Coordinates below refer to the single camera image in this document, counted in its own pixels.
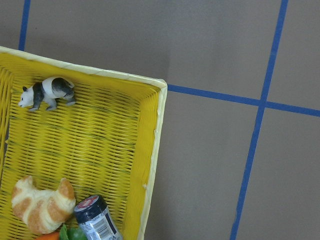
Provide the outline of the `panda figurine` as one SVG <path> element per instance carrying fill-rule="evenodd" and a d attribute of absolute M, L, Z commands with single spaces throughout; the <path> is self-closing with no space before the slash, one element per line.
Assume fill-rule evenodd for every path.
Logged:
<path fill-rule="evenodd" d="M 56 99 L 66 100 L 66 105 L 71 106 L 76 103 L 75 85 L 68 79 L 60 76 L 51 76 L 42 82 L 36 82 L 29 88 L 22 87 L 22 94 L 18 106 L 21 108 L 31 107 L 30 112 L 40 108 L 42 102 L 48 104 L 47 111 L 57 108 Z"/>

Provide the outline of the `small black-capped bottle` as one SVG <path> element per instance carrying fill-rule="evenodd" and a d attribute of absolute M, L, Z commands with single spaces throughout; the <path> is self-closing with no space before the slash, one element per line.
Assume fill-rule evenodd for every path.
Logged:
<path fill-rule="evenodd" d="M 83 199 L 75 206 L 73 213 L 88 240 L 123 239 L 101 195 L 91 195 Z"/>

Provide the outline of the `toy croissant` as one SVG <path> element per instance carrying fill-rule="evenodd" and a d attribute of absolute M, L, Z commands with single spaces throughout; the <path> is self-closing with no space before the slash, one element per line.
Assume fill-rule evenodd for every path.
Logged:
<path fill-rule="evenodd" d="M 50 234 L 72 215 L 76 205 L 75 192 L 67 178 L 62 178 L 56 190 L 39 190 L 33 177 L 18 180 L 12 190 L 13 214 L 34 234 Z"/>

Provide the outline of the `orange toy carrot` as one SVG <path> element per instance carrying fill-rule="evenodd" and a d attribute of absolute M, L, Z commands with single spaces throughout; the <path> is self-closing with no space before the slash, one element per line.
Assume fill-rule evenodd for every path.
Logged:
<path fill-rule="evenodd" d="M 67 228 L 64 224 L 60 231 L 40 235 L 36 240 L 87 240 L 83 230 L 78 227 Z"/>

